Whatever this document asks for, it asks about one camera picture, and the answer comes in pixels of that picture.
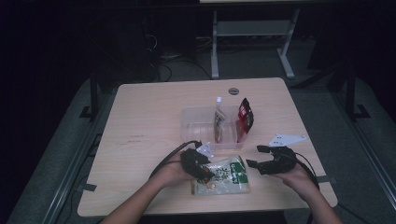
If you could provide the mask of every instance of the table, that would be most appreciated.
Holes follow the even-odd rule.
[[[237,88],[239,94],[229,94]],[[83,217],[106,216],[149,178],[155,166],[182,144],[180,112],[188,106],[239,105],[247,97],[255,115],[254,125],[242,149],[215,151],[212,161],[238,154],[243,160],[269,161],[257,145],[267,145],[276,133],[303,134],[307,140],[290,146],[306,156],[318,176],[326,175],[304,124],[281,78],[253,78],[120,86],[92,165],[78,213]],[[260,175],[247,167],[250,193],[216,196],[191,195],[183,183],[160,192],[146,214],[190,214],[236,211],[275,211],[305,208],[307,204],[280,179]],[[337,199],[329,182],[320,190],[331,206]]]

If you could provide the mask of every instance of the person's left hand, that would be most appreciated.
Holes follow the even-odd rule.
[[[187,174],[180,163],[180,154],[179,151],[175,154],[171,159],[169,159],[168,163],[165,164],[153,177],[158,178],[159,181],[162,182],[163,188],[174,186],[185,180],[193,180],[194,177],[192,175]]]

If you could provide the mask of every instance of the green label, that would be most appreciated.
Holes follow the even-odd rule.
[[[242,166],[241,163],[231,162],[230,168],[231,168],[231,175],[233,177],[234,184],[242,184],[248,182],[247,172],[245,170],[245,167]]]

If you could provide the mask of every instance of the snack package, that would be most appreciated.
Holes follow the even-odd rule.
[[[217,195],[250,191],[248,173],[240,156],[231,156],[225,160],[202,166],[209,169],[215,176],[206,184],[200,180],[195,180],[192,184],[192,194]]]
[[[253,126],[253,121],[253,112],[251,111],[248,99],[245,98],[239,106],[238,120],[235,123],[238,143],[244,142],[247,139],[248,132]]]
[[[216,143],[222,142],[222,128],[224,122],[226,120],[226,116],[224,112],[220,109],[221,105],[221,97],[218,97],[216,100],[216,112],[215,112],[215,121],[214,121],[214,133],[215,133],[215,141]]]

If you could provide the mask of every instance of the red package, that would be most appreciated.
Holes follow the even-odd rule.
[[[245,98],[241,105],[239,106],[238,111],[238,120],[236,121],[236,134],[238,137],[237,142],[245,142],[248,137],[248,132],[250,131],[251,127],[253,126],[253,112],[251,111],[250,104],[248,99]]]

